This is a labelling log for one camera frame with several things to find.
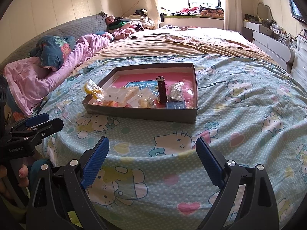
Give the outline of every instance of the hello kitty print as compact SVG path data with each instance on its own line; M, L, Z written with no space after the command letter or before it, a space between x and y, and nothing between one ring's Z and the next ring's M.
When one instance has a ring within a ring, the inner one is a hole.
M99 83L114 67L156 62L194 64L196 123L85 111L82 86L89 78ZM65 81L41 112L64 121L61 132L36 147L55 166L79 158L102 136L109 139L109 153L86 192L97 213L119 229L197 229L219 193L195 151L199 137L227 160L265 166L280 229L306 194L307 94L268 62L217 54L107 59ZM244 191L240 186L226 224L235 219Z

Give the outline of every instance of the gray box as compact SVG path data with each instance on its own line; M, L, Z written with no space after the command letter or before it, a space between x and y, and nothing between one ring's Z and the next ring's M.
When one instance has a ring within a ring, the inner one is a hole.
M190 72L193 76L193 109L166 109L166 108L130 108L130 107L113 107L92 104L93 96L88 94L82 101L86 111L90 114L101 114L115 117L171 121L179 123L195 123L198 109L198 92L197 79L193 63L155 63L133 65L114 68L98 86L107 89L121 74L138 74L138 73L159 73L163 75L166 72Z

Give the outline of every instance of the television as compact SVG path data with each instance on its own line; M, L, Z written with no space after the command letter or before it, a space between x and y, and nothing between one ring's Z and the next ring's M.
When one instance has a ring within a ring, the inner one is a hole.
M289 0L289 4L290 4L290 8L291 8L291 13L292 13L292 17L294 17L296 20L305 23L300 11L298 10L297 6L295 5L293 0Z

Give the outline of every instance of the window sill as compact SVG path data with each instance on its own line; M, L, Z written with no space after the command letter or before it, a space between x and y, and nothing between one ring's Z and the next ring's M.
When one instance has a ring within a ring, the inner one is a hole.
M178 27L214 27L224 29L224 19L212 18L212 17L164 17L164 22L160 24L160 27L164 25L173 25Z
M210 19L216 19L216 20L224 20L224 18L214 18L210 16L201 16L201 15L169 15L164 16L164 18L177 18L177 19L187 19L187 18L210 18Z

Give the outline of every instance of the finger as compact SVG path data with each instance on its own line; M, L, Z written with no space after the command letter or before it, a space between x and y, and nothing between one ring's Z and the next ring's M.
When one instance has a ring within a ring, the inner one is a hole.
M27 166L23 164L22 168L19 170L18 173L19 173L20 178L25 178L25 177L28 176L29 170L28 170Z
M7 169L3 165L0 165L0 178L7 176Z
M4 185L4 182L2 181L2 179L0 179L0 193L4 194L6 192L7 188Z
M19 187L27 187L27 186L29 186L29 179L27 177L20 179L18 185L19 185Z

